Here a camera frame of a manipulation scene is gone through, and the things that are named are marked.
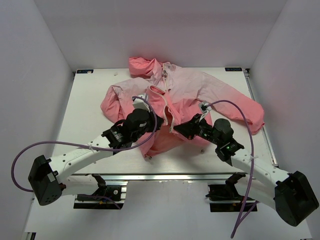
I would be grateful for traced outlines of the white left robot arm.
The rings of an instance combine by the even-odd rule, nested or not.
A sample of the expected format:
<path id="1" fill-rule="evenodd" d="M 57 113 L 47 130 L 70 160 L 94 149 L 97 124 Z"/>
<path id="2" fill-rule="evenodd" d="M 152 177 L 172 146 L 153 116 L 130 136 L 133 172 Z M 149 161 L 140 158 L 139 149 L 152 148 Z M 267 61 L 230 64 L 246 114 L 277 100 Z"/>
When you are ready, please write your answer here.
<path id="1" fill-rule="evenodd" d="M 61 196 L 84 194 L 99 200 L 105 196 L 106 184 L 97 173 L 75 175 L 90 164 L 112 157 L 119 150 L 129 149 L 144 134 L 158 131 L 164 119 L 144 109 L 135 109 L 126 119 L 117 121 L 110 129 L 84 147 L 58 156 L 37 157 L 28 181 L 39 205 L 47 206 Z"/>

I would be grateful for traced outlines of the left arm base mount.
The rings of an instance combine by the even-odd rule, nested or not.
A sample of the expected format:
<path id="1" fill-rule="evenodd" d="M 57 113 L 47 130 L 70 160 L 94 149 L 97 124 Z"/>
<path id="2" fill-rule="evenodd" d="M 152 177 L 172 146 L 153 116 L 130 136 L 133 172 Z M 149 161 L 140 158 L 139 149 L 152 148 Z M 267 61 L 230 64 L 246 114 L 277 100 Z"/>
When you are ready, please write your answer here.
<path id="1" fill-rule="evenodd" d="M 105 180 L 99 174 L 90 175 L 97 186 L 92 194 L 75 196 L 73 208 L 82 210 L 121 210 L 126 199 L 127 181 Z"/>

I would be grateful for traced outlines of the pink hooded zip jacket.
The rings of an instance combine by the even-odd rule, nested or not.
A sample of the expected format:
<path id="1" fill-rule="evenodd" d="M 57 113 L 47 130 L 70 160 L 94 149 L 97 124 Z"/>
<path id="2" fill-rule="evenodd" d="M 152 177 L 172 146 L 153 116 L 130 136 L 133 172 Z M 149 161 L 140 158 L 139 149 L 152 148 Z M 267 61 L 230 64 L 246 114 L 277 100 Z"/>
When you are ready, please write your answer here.
<path id="1" fill-rule="evenodd" d="M 128 69 L 132 78 L 111 85 L 100 108 L 104 116 L 115 123 L 134 110 L 133 96 L 147 94 L 148 102 L 164 122 L 160 130 L 140 146 L 145 158 L 186 142 L 174 126 L 201 113 L 199 104 L 203 101 L 215 103 L 214 109 L 230 120 L 247 120 L 253 135 L 265 124 L 264 110 L 259 103 L 207 73 L 142 57 L 130 57 Z"/>

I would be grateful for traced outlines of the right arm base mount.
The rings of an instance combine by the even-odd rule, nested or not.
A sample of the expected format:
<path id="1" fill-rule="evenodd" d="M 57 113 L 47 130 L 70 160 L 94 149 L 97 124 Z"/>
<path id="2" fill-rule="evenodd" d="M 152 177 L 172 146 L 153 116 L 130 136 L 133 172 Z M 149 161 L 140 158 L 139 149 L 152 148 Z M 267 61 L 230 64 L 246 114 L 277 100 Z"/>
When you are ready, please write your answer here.
<path id="1" fill-rule="evenodd" d="M 238 193 L 236 184 L 246 176 L 245 173 L 234 173 L 222 183 L 208 185 L 208 193 L 211 213 L 239 213 L 244 202 L 245 193 Z"/>

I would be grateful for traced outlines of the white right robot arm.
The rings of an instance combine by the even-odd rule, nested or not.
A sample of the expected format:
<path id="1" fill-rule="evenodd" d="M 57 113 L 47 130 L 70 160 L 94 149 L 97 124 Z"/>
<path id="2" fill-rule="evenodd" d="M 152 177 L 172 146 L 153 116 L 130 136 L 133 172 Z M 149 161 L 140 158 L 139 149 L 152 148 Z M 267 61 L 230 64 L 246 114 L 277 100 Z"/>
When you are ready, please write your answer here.
<path id="1" fill-rule="evenodd" d="M 174 130 L 189 140 L 200 137 L 215 144 L 221 161 L 252 174 L 255 182 L 251 184 L 249 197 L 274 209 L 290 226 L 298 226 L 320 206 L 303 173 L 290 173 L 259 158 L 253 159 L 233 138 L 234 131 L 228 120 L 219 118 L 209 125 L 196 114 L 190 121 L 174 126 Z"/>

